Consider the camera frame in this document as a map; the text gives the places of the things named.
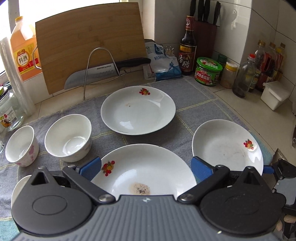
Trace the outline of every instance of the blue and white plastic bag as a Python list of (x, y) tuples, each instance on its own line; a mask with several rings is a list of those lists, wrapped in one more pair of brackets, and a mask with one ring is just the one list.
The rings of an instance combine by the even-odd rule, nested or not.
[(148, 58), (151, 59), (151, 69), (155, 73), (156, 81), (181, 77), (181, 69), (174, 55), (168, 55), (162, 46), (154, 43), (145, 43)]

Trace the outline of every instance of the white bowl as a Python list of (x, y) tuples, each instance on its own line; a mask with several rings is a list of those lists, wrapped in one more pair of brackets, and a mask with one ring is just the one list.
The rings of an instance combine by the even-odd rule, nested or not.
[(103, 190), (120, 195), (174, 195), (196, 185), (188, 165), (173, 152), (150, 144), (120, 147), (102, 158), (102, 170), (92, 179)]
[(209, 120), (200, 125), (192, 139), (192, 153), (212, 166), (225, 165), (231, 171), (253, 166), (260, 175), (263, 172), (263, 156), (255, 138), (228, 120)]
[(5, 157), (21, 167), (27, 167), (35, 161), (39, 144), (31, 126), (19, 128), (9, 139), (5, 148)]
[(149, 86), (130, 86), (105, 99), (102, 120), (111, 130), (125, 135), (148, 134), (165, 127), (176, 113), (169, 95)]
[(27, 181), (30, 179), (31, 175), (23, 177), (21, 180), (18, 181), (18, 183), (15, 185), (12, 195), (11, 195), (11, 208), (14, 204), (15, 200), (17, 199), (20, 191), (23, 189)]
[(44, 145), (47, 152), (66, 162), (81, 160), (91, 148), (91, 122), (80, 114), (66, 115), (48, 129)]

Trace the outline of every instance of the wooden cutting board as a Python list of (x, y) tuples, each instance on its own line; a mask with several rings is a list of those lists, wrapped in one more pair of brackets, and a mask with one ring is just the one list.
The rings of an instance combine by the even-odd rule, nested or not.
[[(115, 61), (147, 57), (138, 3), (110, 3), (73, 9), (36, 22), (38, 52), (49, 94), (86, 69), (90, 52), (105, 47)], [(90, 68), (111, 63), (97, 50)]]

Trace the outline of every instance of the cleaver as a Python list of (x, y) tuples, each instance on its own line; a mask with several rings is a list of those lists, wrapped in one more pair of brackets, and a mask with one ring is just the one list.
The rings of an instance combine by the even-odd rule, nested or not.
[[(121, 68), (136, 67), (142, 64), (149, 64), (150, 62), (151, 60), (149, 58), (132, 58), (115, 62), (115, 64), (118, 71), (120, 71)], [(67, 90), (84, 85), (85, 71), (86, 69), (71, 74), (66, 80), (64, 89)], [(86, 84), (107, 79), (116, 75), (118, 75), (118, 73), (113, 63), (89, 68), (87, 71)]]

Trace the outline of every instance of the plastic wrap roll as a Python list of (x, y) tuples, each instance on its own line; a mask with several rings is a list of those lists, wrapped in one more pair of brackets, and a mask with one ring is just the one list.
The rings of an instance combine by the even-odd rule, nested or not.
[(35, 105), (23, 86), (22, 78), (13, 59), (10, 41), (7, 37), (0, 41), (0, 55), (8, 80), (21, 107), (27, 116), (33, 115), (36, 110)]

